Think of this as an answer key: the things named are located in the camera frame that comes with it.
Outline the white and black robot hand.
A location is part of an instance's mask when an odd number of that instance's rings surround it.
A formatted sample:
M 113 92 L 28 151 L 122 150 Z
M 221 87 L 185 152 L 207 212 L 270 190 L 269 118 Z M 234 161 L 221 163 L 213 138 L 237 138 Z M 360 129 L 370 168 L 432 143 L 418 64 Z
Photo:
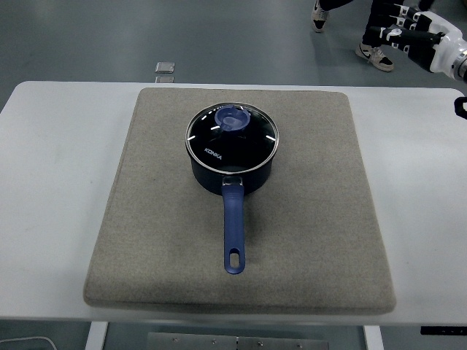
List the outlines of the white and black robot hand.
M 407 54 L 426 71 L 466 80 L 466 40 L 459 28 L 431 11 L 384 3 L 369 36 Z

